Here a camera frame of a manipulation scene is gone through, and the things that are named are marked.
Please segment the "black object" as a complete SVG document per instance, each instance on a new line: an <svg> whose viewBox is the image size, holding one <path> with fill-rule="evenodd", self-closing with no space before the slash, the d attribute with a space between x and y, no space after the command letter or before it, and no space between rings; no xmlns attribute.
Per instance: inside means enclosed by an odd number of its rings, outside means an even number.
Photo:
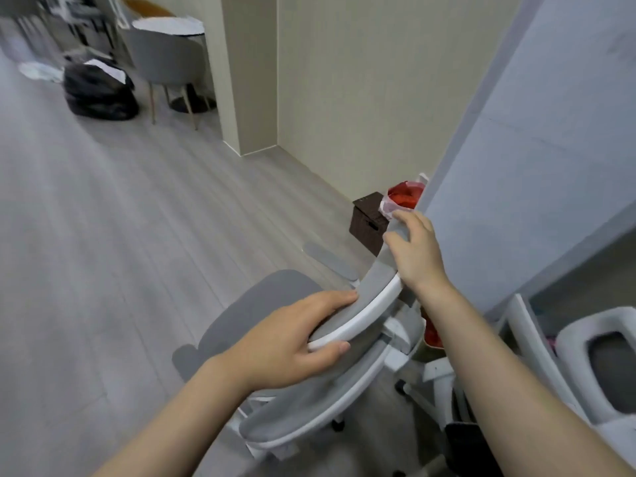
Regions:
<svg viewBox="0 0 636 477"><path fill-rule="evenodd" d="M504 477L477 424L454 422L446 425L441 453L456 477Z"/></svg>

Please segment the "grey upholstered chair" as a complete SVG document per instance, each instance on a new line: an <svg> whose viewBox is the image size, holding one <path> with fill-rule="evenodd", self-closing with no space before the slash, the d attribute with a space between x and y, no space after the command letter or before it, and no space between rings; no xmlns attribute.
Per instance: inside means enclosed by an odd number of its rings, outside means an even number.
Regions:
<svg viewBox="0 0 636 477"><path fill-rule="evenodd" d="M151 121L156 123L154 87L178 87L193 127L198 129L194 103L187 94L205 76L203 47L175 35L136 28L120 29L136 72L147 82Z"/></svg>

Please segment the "brown woven storage box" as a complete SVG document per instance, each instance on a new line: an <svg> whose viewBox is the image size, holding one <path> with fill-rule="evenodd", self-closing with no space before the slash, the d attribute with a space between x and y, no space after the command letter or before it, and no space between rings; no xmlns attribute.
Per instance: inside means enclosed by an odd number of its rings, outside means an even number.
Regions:
<svg viewBox="0 0 636 477"><path fill-rule="evenodd" d="M353 201L353 213L349 232L374 256L377 256L384 244L383 234L387 231L389 220L380 212L383 194L373 192Z"/></svg>

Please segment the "person's left hand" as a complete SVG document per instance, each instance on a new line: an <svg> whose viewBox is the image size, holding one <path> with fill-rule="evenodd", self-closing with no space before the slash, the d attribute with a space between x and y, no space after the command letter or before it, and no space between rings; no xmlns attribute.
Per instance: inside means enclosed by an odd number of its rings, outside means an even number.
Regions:
<svg viewBox="0 0 636 477"><path fill-rule="evenodd" d="M323 320L357 298L355 290L312 294L272 312L211 360L244 394L302 382L309 377L296 377L294 356L316 351L308 347L310 334Z"/></svg>

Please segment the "red plastic bag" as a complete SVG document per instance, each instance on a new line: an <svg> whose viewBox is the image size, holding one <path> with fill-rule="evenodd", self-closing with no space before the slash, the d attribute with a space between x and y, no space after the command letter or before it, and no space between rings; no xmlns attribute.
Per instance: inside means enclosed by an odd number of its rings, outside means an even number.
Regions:
<svg viewBox="0 0 636 477"><path fill-rule="evenodd" d="M391 187L380 202L380 213L386 219L392 219L395 210L414 210L428 182L428 176L419 173L416 181L404 181ZM423 337L425 348L435 353L444 353L445 349L441 337L422 306L420 307L420 315L425 323Z"/></svg>

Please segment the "white frame office chair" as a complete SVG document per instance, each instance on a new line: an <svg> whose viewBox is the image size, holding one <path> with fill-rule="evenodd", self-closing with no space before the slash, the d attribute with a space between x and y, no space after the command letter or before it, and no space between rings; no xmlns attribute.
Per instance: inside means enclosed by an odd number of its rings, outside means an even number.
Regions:
<svg viewBox="0 0 636 477"><path fill-rule="evenodd" d="M636 411L621 411L612 404L592 357L593 344L608 337L624 338L636 354L636 309L620 306L585 316L562 329L551 344L530 306L515 294L505 308L503 323L511 329L520 357L544 385L636 469ZM447 358L425 363L421 382L433 385L432 401L414 384L398 380L394 387L436 421L441 444L446 425L477 424ZM449 468L440 450L421 471L410 475L396 471L393 477L426 477L445 470Z"/></svg>

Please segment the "person's right hand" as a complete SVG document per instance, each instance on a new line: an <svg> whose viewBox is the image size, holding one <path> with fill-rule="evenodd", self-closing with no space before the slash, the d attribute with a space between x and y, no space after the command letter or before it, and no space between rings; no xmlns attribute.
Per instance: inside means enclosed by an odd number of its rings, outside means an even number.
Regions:
<svg viewBox="0 0 636 477"><path fill-rule="evenodd" d="M408 229L405 252L393 256L401 280L417 294L449 282L432 222L418 211L396 210L394 220Z"/></svg>

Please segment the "black garbage bag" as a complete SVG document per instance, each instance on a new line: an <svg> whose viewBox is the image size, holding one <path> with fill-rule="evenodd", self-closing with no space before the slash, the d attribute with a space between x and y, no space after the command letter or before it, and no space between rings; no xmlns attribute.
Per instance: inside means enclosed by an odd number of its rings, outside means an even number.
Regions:
<svg viewBox="0 0 636 477"><path fill-rule="evenodd" d="M127 121L134 119L140 111L130 75L123 85L98 68L71 63L64 69L62 87L68 108L77 116Z"/></svg>

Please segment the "white plastic bag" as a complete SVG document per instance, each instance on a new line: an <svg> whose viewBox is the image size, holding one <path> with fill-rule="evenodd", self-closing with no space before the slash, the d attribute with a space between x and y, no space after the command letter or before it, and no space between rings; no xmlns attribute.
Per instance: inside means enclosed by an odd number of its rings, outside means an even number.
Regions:
<svg viewBox="0 0 636 477"><path fill-rule="evenodd" d="M64 71L41 62L21 62L17 65L20 73L30 80L43 80L62 83L64 79Z"/></svg>

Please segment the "person's right forearm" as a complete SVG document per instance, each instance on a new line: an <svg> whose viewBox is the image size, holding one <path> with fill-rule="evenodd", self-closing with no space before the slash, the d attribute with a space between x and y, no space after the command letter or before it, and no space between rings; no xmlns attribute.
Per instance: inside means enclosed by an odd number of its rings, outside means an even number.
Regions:
<svg viewBox="0 0 636 477"><path fill-rule="evenodd" d="M505 477L636 477L444 277L408 281Z"/></svg>

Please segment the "grey white office chair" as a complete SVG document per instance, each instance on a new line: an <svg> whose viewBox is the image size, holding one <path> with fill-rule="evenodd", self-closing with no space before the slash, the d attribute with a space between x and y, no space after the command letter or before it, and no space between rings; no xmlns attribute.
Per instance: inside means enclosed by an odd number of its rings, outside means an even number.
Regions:
<svg viewBox="0 0 636 477"><path fill-rule="evenodd" d="M383 245L361 281L358 298L322 322L310 335L308 347L318 350L333 341L351 348L329 370L283 389L264 390L247 397L227 426L258 458L267 453L284 458L298 440L331 426L344 428L343 413L384 369L401 369L417 352L424 320L413 308L415 296L403 289L391 251ZM310 296L322 288L296 270L274 272L218 316L198 344L184 344L172 354L172 364L187 382L203 363L238 342L273 311Z"/></svg>

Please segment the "round white top table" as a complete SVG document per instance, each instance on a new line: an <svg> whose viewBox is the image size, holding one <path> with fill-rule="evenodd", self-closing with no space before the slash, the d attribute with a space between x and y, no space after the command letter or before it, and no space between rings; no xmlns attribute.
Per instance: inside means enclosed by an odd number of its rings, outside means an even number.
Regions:
<svg viewBox="0 0 636 477"><path fill-rule="evenodd" d="M206 69L206 55L205 45L202 39L205 36L205 29L203 23L192 17L157 17L157 18L138 18L130 23L130 28L136 28L139 30L156 31L160 33L166 33L169 35L175 35L191 41L199 43L203 47L203 55L205 58L205 73ZM194 111L196 114L206 113L216 108L216 101L211 99L204 93L199 93L196 90L196 86L188 86L187 94L191 102L194 103ZM169 108L172 111L187 113L186 105L183 100L181 90L178 87L169 86L163 88L163 92Z"/></svg>

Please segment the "dark frame chair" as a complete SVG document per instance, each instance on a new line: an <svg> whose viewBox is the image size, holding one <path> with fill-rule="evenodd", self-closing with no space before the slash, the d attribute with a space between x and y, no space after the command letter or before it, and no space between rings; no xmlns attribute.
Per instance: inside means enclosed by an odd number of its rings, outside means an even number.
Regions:
<svg viewBox="0 0 636 477"><path fill-rule="evenodd" d="M71 33L83 47L92 49L84 34L84 28L92 28L99 35L103 33L111 50L116 49L116 34L113 31L113 17L102 10L105 5L96 0L41 0L45 10L62 19Z"/></svg>

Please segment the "orange chair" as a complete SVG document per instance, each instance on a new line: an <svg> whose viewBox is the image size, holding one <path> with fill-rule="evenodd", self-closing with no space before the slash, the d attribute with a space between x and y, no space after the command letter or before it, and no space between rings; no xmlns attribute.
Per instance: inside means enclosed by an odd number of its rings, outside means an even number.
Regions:
<svg viewBox="0 0 636 477"><path fill-rule="evenodd" d="M141 18L175 17L170 10L149 0L122 0L123 6Z"/></svg>

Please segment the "person's left forearm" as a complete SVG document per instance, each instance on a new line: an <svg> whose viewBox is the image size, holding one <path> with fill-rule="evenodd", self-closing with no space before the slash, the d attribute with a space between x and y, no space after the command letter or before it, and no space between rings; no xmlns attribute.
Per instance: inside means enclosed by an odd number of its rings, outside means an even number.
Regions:
<svg viewBox="0 0 636 477"><path fill-rule="evenodd" d="M92 477L192 477L251 390L244 365L213 357Z"/></svg>

